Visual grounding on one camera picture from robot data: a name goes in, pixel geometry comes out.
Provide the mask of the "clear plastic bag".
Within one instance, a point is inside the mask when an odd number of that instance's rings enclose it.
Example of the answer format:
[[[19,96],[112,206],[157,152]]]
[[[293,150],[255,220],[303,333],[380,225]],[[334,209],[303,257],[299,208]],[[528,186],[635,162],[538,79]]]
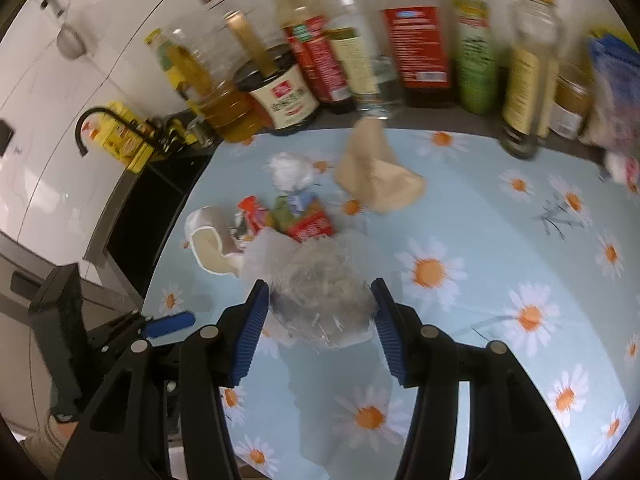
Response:
[[[355,230],[296,242],[267,228],[247,244],[240,279],[267,283],[269,311],[289,337],[317,351],[342,350],[372,337],[375,256]]]

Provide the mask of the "white tissue ball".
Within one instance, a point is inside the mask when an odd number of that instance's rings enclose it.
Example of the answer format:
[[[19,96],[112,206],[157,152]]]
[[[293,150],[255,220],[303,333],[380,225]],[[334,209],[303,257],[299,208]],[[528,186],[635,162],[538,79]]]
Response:
[[[285,193],[295,193],[314,183],[314,163],[304,154],[281,152],[266,166],[273,185]]]

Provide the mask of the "yellow detergent bottle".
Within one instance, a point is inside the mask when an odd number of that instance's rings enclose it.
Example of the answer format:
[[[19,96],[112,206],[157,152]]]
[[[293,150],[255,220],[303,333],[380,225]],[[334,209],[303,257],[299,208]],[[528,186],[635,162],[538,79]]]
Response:
[[[81,133],[133,174],[140,174],[154,152],[141,136],[109,114],[98,113],[87,118],[82,124]]]

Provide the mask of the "large cooking oil jug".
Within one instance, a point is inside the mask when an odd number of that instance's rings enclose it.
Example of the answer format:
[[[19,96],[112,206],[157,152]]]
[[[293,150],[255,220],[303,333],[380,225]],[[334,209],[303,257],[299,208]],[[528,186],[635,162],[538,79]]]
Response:
[[[229,143],[250,142],[264,128],[256,105],[232,80],[246,60],[221,18],[206,12],[183,14],[167,26],[168,38],[187,48],[209,72],[214,90],[195,107],[217,134]]]

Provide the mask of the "beige left sleeve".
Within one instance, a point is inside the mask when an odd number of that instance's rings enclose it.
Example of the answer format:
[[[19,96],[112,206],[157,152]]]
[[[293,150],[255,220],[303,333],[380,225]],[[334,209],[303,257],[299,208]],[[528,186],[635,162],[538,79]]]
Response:
[[[21,442],[27,457],[47,478],[53,479],[78,422],[59,422],[48,413],[43,425]]]

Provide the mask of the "green cap sauce bottle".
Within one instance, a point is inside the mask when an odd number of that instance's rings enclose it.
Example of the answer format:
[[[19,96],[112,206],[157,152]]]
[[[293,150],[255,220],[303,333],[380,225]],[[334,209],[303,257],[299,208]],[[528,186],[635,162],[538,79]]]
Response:
[[[152,30],[145,44],[153,51],[171,87],[192,107],[198,107],[214,90],[209,72],[192,53],[169,39],[160,28]]]

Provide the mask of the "brown paper bag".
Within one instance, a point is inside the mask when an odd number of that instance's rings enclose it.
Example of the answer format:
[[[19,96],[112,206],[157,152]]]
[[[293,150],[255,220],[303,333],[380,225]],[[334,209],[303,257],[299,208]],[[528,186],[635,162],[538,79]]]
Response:
[[[385,122],[373,117],[359,119],[352,128],[334,180],[377,214],[404,209],[426,191],[424,177],[397,159],[386,138]]]

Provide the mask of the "gold cap sesame oil bottle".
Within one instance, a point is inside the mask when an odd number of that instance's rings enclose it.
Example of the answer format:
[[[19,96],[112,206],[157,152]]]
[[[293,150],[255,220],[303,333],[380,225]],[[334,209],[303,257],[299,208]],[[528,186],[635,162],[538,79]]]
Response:
[[[513,17],[515,40],[500,143],[510,155],[532,159],[548,136],[563,23],[555,0],[518,0]]]

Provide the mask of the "red label clear bottle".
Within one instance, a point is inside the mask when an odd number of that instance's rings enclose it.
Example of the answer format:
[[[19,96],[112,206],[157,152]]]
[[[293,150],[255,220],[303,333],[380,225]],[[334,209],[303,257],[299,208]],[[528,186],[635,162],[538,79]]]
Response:
[[[454,104],[444,0],[373,0],[397,68],[406,103]]]

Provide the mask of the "black kitchen sink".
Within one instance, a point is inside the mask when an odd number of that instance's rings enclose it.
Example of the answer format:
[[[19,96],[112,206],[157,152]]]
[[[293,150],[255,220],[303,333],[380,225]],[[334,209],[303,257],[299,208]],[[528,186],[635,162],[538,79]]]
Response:
[[[101,284],[142,300],[186,200],[212,159],[209,150],[154,159],[117,182],[84,259]]]

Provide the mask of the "black faucet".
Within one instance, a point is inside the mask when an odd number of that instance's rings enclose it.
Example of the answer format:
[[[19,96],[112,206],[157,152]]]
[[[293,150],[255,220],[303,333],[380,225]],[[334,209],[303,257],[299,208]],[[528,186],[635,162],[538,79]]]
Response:
[[[169,155],[200,145],[198,137],[180,118],[140,119],[128,108],[117,108],[115,104],[90,107],[81,113],[75,125],[74,140],[81,157],[88,155],[88,142],[91,141],[125,162],[147,151]]]

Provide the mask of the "metal strainer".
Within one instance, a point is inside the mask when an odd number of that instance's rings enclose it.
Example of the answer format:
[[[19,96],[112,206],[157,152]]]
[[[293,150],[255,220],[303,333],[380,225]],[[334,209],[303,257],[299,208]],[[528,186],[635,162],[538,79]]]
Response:
[[[64,21],[66,10],[58,0],[41,0],[40,8],[49,11],[56,19],[58,36],[55,38],[55,44],[63,58],[75,61],[88,54],[85,40],[71,24]]]

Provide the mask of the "dark soy sauce jug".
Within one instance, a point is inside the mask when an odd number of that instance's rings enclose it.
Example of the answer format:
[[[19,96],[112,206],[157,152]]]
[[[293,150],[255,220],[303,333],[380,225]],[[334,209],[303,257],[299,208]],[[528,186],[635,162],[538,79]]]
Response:
[[[308,127],[321,105],[308,88],[291,48],[287,44],[266,48],[240,9],[228,12],[224,24],[247,56],[232,80],[257,106],[266,129],[274,136],[292,136]]]

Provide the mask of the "small brown jar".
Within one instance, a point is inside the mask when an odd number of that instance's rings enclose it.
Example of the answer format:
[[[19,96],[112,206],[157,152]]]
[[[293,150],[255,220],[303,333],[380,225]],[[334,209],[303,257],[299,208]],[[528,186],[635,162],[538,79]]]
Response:
[[[558,71],[549,129],[567,140],[582,131],[592,102],[591,79],[579,67],[563,62]]]

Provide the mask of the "green red snack wrapper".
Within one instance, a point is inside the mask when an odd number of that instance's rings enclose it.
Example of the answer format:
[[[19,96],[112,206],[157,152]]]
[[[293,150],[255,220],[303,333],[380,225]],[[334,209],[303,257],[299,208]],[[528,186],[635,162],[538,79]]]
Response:
[[[299,243],[335,234],[329,215],[313,192],[280,195],[274,201],[271,213],[277,230]]]

